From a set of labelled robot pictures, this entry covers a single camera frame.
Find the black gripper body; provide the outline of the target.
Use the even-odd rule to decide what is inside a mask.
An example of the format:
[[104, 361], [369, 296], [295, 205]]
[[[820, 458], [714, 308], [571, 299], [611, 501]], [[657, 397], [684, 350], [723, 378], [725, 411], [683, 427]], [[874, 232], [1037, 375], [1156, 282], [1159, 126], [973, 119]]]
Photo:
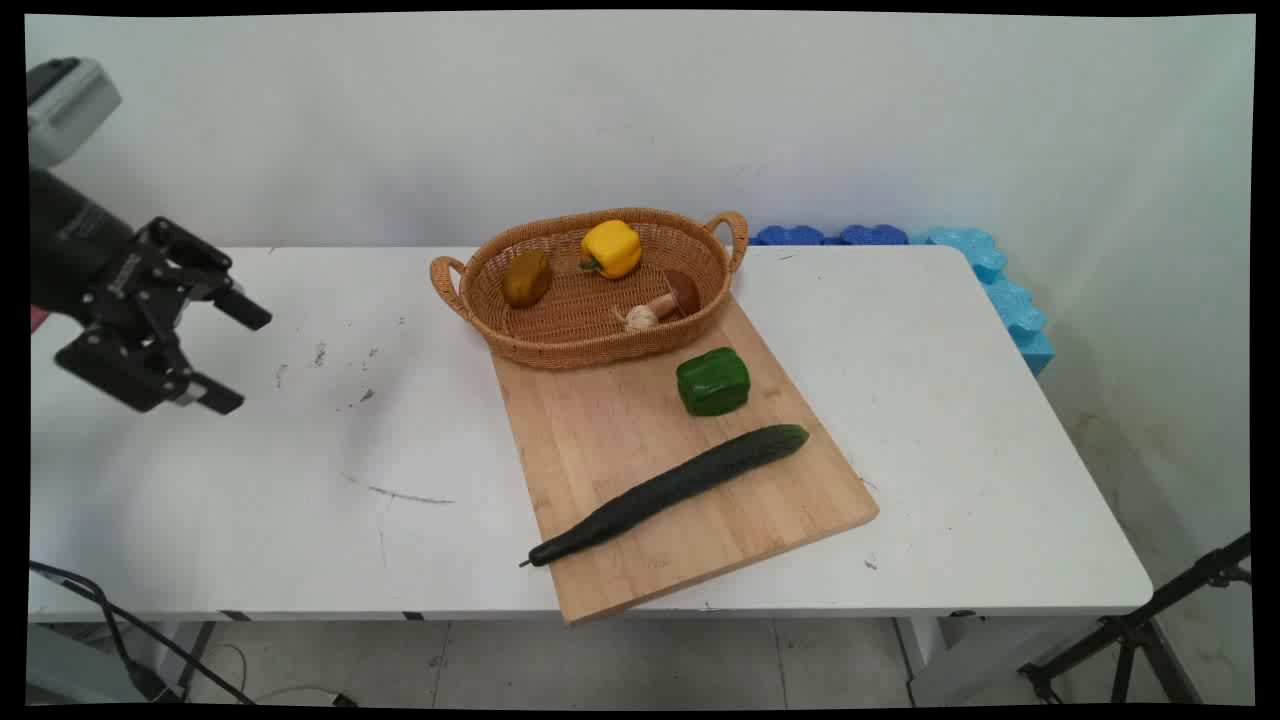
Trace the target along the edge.
[[134, 296], [154, 260], [150, 237], [70, 187], [29, 169], [31, 304], [82, 325], [142, 325]]

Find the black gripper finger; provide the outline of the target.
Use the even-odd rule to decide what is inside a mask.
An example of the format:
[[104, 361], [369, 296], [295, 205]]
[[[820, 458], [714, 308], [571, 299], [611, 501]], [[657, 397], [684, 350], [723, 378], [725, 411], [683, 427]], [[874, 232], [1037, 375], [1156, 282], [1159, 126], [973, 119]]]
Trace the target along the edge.
[[134, 343], [104, 327], [83, 331], [54, 355], [55, 364], [137, 413], [163, 404], [198, 404], [228, 415], [244, 396], [197, 372], [179, 346]]
[[173, 324], [187, 304], [207, 302], [241, 325], [260, 331], [273, 314], [232, 277], [232, 260], [182, 225], [159, 217], [134, 234], [140, 259], [133, 295], [164, 309]]

